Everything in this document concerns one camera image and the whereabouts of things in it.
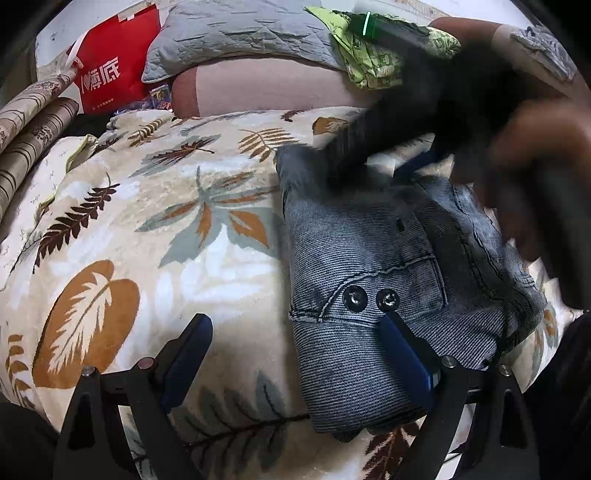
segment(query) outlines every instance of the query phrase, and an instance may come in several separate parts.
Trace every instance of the blanket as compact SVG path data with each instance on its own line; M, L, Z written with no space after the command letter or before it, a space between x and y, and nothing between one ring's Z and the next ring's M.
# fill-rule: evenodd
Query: blanket
M275 150L321 146L358 113L115 117L98 153L59 185L0 291L2 392L59 430L83 365L128 369L156 356L202 312L213 321L213 342L171 421L204 475L392 475L421 421L375 436L363 431L349 443L315 433L288 320ZM394 165L429 146L417 140L386 157ZM551 283L533 276L547 293ZM551 302L543 325L520 346L512 364L524 388L572 315ZM129 412L122 416L138 471L154 478ZM466 436L466 418L455 445Z

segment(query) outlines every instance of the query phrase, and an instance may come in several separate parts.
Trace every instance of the red paper bag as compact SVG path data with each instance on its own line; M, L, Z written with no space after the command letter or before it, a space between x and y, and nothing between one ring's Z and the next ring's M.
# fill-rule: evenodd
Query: red paper bag
M159 31L156 5L123 21L115 15L88 31L76 54L83 67L75 80L85 113L112 112L148 95L141 77Z

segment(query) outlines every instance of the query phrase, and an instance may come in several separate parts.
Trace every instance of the screw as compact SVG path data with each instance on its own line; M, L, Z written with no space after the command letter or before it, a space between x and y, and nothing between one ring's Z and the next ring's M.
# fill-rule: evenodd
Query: screw
M96 371L95 367L91 367L91 366L87 366L87 367L82 367L82 376L83 377L92 377L92 375L94 375Z
M454 368L457 365L457 360L451 355L443 355L441 358L441 364L444 367Z
M499 372L501 373L501 375L504 375L506 377L510 377L512 375L511 368L502 364L499 365Z
M154 359L151 356L145 356L138 362L138 367L140 370L147 370L148 368L152 368L154 364Z

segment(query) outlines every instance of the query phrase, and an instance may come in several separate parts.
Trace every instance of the striped fabric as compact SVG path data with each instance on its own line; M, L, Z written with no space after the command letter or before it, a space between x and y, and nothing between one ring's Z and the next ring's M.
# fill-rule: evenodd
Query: striped fabric
M31 167L70 125L78 109L74 100L56 99L0 155L0 221Z
M310 195L306 185L326 182L323 160L305 145L277 151L302 396L317 432L391 431L423 412L397 376L405 365L385 356L380 295L393 290L417 337L474 369L524 340L546 300L467 187L358 174Z
M34 83L0 110L0 153L25 126L76 78L78 68Z

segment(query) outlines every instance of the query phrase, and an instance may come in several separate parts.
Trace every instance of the denim jacket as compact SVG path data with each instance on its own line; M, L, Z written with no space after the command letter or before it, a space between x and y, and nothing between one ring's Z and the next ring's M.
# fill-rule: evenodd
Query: denim jacket
M317 432L396 426L412 404L377 334L384 292L438 355L485 368L498 342L537 326L544 296L467 187L441 177L364 182L310 195L317 151L282 147L277 172L290 246L290 320L301 391Z

